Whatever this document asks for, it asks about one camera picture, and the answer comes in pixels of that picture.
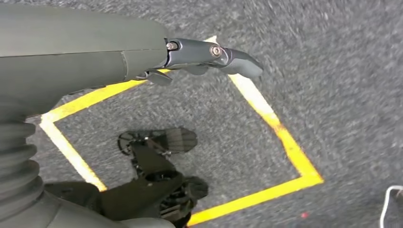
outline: white cable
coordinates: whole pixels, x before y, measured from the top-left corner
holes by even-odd
[[[392,185],[390,186],[385,193],[385,202],[384,202],[384,207],[382,208],[382,213],[381,213],[381,218],[379,219],[379,228],[384,228],[384,220],[386,216],[386,211],[388,210],[388,205],[389,205],[389,199],[390,199],[390,192],[392,190],[403,190],[403,186],[399,185]]]

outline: yellow tape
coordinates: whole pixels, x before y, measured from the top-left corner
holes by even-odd
[[[80,154],[78,154],[54,123],[45,121],[41,122],[39,125],[47,135],[51,135],[50,139],[52,142],[59,148],[62,154],[68,159],[74,169],[77,170],[78,174],[80,174],[86,182],[94,184],[100,191],[107,190],[107,187],[81,158]]]
[[[300,178],[268,188],[266,190],[242,197],[231,202],[196,213],[191,217],[189,225],[196,225],[211,219],[221,217],[242,210],[268,200],[290,194],[292,192],[323,183],[322,177],[306,157],[302,149],[287,129],[281,124],[273,109],[264,99],[263,95],[256,88],[253,82],[241,75],[229,75],[231,81],[239,89],[240,93],[247,100],[250,106],[263,118],[263,120],[274,130],[277,137],[284,145],[284,150],[291,163],[301,174]]]
[[[266,190],[253,193],[251,195],[196,213],[192,215],[188,225],[193,226],[208,220],[228,215],[235,211],[242,210],[260,204],[262,202],[272,200],[307,187],[311,187],[316,184],[317,182],[310,181],[309,178],[306,177],[300,177],[294,180],[290,180]]]
[[[301,176],[311,176],[312,178],[317,178],[318,181],[323,181],[300,146],[298,146],[291,134],[283,124],[281,124],[279,118],[253,82],[241,75],[230,75],[230,79],[239,89],[240,93],[247,100],[250,106],[252,106],[252,108],[274,130],[277,137],[283,143],[288,158]]]

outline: gray arm segment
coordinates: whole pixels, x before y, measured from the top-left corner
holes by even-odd
[[[39,166],[29,160],[36,147],[26,144],[35,126],[24,122],[66,94],[160,64],[164,38],[165,28],[152,21],[0,5],[0,228],[126,227],[43,191]]]

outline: screw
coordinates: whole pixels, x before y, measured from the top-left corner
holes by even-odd
[[[178,49],[178,44],[175,42],[169,42],[166,44],[166,49],[173,51]]]
[[[220,57],[222,54],[221,47],[218,45],[212,45],[210,47],[210,53],[213,57]]]

